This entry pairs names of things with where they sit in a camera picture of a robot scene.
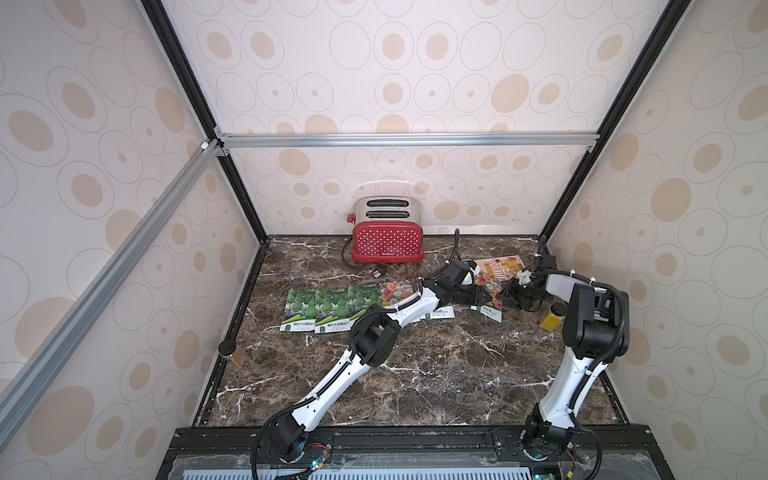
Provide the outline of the flower seed packet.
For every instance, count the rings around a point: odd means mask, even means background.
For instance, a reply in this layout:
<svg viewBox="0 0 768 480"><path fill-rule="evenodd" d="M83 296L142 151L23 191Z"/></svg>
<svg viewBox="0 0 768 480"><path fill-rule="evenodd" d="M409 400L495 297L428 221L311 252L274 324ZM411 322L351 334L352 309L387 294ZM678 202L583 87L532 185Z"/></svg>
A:
<svg viewBox="0 0 768 480"><path fill-rule="evenodd" d="M421 291L404 282L386 283L376 299L375 305L391 318L396 318L406 309L421 300Z"/></svg>
<svg viewBox="0 0 768 480"><path fill-rule="evenodd" d="M503 305L499 298L502 286L498 282L487 280L485 277L475 280L477 290L476 304L471 309L484 317L501 324Z"/></svg>
<svg viewBox="0 0 768 480"><path fill-rule="evenodd" d="M454 319L455 311L452 305L440 307L432 312L425 313L421 316L422 320L442 320L442 319Z"/></svg>

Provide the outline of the orange striped seed packet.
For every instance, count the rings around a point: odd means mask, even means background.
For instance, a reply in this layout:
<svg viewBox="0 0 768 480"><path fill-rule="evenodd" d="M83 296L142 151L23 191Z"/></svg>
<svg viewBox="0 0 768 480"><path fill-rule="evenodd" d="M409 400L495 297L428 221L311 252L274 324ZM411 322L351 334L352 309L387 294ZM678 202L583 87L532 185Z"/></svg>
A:
<svg viewBox="0 0 768 480"><path fill-rule="evenodd" d="M497 283L507 282L525 269L518 255L478 259L476 264L490 281Z"/></svg>

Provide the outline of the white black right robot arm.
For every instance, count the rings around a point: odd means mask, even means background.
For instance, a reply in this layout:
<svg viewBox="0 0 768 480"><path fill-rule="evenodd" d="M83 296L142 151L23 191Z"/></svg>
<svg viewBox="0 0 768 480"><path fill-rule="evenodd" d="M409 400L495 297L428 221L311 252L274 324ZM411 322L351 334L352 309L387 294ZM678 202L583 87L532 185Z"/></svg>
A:
<svg viewBox="0 0 768 480"><path fill-rule="evenodd" d="M597 377L630 345L629 295L575 271L557 268L556 257L538 239L530 267L518 272L502 290L505 306L533 312L546 300L565 305L561 323L565 353L547 394L526 418L521 448L533 461L565 453L577 433L593 435L578 412Z"/></svg>

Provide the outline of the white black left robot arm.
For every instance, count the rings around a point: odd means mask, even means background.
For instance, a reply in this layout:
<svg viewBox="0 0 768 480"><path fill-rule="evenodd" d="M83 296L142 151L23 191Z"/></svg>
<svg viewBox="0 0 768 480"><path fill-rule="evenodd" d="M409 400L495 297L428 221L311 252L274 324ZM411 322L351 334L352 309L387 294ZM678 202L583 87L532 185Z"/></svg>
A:
<svg viewBox="0 0 768 480"><path fill-rule="evenodd" d="M413 295L388 307L367 307L352 325L348 347L333 368L302 400L264 422L251 450L254 479L258 477L261 449L267 451L275 446L286 463L301 458L309 433L358 378L385 363L405 327L451 303L479 305L487 300L485 290L475 284L477 265L461 259L459 244L460 231L455 230L450 256L440 268L419 280Z"/></svg>

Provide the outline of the yellow bottle black cap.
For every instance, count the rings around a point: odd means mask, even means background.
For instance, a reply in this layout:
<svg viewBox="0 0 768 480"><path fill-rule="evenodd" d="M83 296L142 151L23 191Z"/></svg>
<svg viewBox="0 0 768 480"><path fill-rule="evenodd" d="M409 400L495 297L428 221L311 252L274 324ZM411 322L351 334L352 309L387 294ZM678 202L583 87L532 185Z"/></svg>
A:
<svg viewBox="0 0 768 480"><path fill-rule="evenodd" d="M549 332L554 331L564 320L567 306L561 302L552 303L542 314L539 326Z"/></svg>

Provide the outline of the red polka dot toaster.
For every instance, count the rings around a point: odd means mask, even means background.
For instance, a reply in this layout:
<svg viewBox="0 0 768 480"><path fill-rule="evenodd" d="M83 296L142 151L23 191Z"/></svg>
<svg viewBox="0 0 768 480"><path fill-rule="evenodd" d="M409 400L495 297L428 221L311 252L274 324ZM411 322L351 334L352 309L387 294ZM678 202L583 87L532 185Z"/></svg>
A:
<svg viewBox="0 0 768 480"><path fill-rule="evenodd" d="M348 216L351 257L357 262L409 263L424 258L421 206L403 196L359 199Z"/></svg>

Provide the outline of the brown bottle black cap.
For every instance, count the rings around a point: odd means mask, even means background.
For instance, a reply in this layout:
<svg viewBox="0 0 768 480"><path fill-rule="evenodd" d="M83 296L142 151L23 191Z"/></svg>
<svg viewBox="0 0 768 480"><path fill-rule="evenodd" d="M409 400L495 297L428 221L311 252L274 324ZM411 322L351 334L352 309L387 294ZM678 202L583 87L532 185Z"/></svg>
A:
<svg viewBox="0 0 768 480"><path fill-rule="evenodd" d="M247 360L245 350L238 346L236 341L231 338L224 339L219 343L218 353L238 369L242 369Z"/></svg>

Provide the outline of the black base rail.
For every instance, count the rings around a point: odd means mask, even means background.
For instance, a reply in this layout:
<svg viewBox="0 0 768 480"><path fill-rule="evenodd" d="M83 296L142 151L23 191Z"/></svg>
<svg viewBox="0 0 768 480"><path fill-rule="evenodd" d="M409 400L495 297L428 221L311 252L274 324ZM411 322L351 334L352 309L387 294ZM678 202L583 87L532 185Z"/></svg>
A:
<svg viewBox="0 0 768 480"><path fill-rule="evenodd" d="M645 425L597 425L543 460L523 450L519 426L320 427L296 461L252 452L254 428L178 430L160 479L670 479Z"/></svg>

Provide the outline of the horizontal aluminium rail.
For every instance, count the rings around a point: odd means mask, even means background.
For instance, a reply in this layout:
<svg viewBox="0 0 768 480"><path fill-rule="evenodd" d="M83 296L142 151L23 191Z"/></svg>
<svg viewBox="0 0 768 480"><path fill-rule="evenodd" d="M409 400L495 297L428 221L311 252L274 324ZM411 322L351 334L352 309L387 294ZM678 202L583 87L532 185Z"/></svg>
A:
<svg viewBox="0 0 768 480"><path fill-rule="evenodd" d="M594 146L590 131L232 134L216 139L222 151L240 148L396 148L495 146Z"/></svg>

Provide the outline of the left diagonal aluminium rail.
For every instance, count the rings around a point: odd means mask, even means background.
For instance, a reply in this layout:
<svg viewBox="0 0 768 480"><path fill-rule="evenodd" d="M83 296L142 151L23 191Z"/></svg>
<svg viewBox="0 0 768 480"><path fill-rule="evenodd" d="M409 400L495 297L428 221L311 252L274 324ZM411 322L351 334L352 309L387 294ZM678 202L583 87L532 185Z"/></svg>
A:
<svg viewBox="0 0 768 480"><path fill-rule="evenodd" d="M2 449L7 448L208 163L221 151L222 142L219 139L212 138L200 146L3 393Z"/></svg>

